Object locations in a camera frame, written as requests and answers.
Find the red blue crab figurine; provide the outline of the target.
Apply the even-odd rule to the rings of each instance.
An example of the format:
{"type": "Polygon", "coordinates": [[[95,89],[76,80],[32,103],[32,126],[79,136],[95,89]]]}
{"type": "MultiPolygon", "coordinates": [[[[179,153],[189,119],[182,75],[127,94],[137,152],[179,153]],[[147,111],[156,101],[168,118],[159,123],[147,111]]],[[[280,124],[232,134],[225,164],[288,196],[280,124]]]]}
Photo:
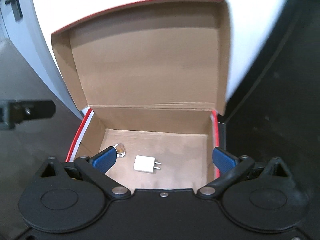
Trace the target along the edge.
{"type": "Polygon", "coordinates": [[[115,150],[116,150],[117,158],[125,157],[126,150],[125,150],[125,146],[122,143],[118,143],[118,144],[113,145],[113,148],[115,148],[115,150]]]}

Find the red cardboard shoe box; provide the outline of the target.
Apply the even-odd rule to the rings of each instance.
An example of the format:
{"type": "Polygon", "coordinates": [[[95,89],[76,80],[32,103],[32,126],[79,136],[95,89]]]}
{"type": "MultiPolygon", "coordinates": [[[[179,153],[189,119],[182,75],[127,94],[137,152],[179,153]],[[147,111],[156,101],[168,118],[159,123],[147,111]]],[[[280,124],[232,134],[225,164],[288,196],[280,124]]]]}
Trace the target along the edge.
{"type": "Polygon", "coordinates": [[[216,115],[225,112],[231,48],[225,0],[150,0],[108,9],[51,35],[69,93],[88,113],[67,161],[122,143],[106,175],[135,189],[212,181],[216,115]],[[161,163],[133,169],[136,155],[161,163]]]}

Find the white power adapter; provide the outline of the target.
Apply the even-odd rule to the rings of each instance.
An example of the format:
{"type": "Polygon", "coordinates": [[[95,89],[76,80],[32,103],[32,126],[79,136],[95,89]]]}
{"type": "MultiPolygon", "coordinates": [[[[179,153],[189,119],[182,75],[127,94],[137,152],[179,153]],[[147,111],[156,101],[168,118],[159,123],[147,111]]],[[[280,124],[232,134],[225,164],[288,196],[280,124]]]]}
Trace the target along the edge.
{"type": "Polygon", "coordinates": [[[155,157],[136,155],[133,169],[138,172],[153,173],[154,170],[160,170],[161,163],[155,157]]]}

